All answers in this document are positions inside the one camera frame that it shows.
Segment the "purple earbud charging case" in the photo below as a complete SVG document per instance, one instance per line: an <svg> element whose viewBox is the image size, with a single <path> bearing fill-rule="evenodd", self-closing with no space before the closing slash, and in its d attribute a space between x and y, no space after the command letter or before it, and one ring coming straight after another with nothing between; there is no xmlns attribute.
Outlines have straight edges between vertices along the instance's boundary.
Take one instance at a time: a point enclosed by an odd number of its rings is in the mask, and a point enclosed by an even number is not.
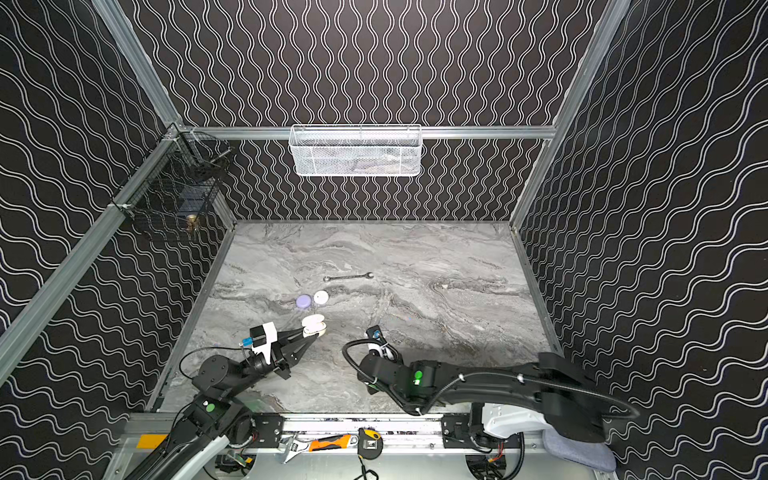
<svg viewBox="0 0 768 480"><path fill-rule="evenodd" d="M313 297L307 294L298 296L295 300L295 305L299 309L308 309L312 306Z"/></svg>

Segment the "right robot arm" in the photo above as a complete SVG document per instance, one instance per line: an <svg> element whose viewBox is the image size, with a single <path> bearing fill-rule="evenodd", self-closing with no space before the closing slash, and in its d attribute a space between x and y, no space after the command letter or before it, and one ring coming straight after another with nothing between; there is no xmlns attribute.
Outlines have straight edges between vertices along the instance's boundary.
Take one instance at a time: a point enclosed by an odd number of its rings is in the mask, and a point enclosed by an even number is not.
<svg viewBox="0 0 768 480"><path fill-rule="evenodd" d="M558 434L585 443L606 441L605 424L640 417L634 405L595 390L582 370L554 353L507 368L466 367L434 360L397 363L372 352L345 360L357 378L392 399L405 413L423 416L438 404L519 407L543 416Z"/></svg>

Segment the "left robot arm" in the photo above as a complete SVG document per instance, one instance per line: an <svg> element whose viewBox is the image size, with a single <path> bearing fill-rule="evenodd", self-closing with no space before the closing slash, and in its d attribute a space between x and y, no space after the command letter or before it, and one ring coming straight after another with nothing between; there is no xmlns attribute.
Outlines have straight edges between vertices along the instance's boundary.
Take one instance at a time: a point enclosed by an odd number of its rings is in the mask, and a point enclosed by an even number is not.
<svg viewBox="0 0 768 480"><path fill-rule="evenodd" d="M173 479L184 473L194 477L225 449L241 450L265 440L279 443L282 428L261 425L261 415L238 396L270 376L287 380L309 348L324 332L303 328L276 331L272 325L254 327L235 348L243 355L236 361L212 355L190 377L196 395L174 416L170 430L142 460L128 479Z"/></svg>

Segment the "white earbud charging case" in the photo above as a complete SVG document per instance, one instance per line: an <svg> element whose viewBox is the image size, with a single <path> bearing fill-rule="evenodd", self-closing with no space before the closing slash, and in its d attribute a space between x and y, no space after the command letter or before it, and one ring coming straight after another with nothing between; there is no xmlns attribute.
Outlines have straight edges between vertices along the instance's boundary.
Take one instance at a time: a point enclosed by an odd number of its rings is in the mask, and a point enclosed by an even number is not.
<svg viewBox="0 0 768 480"><path fill-rule="evenodd" d="M313 300L314 300L314 302L315 302L316 304L319 304L319 305L324 305L324 304L327 304L327 303L328 303L328 301L329 301L329 299L330 299L330 295L329 295L329 293L328 293L327 291L325 291L325 290L320 290L320 291L317 291L317 292L314 294L314 296L313 296Z"/></svg>

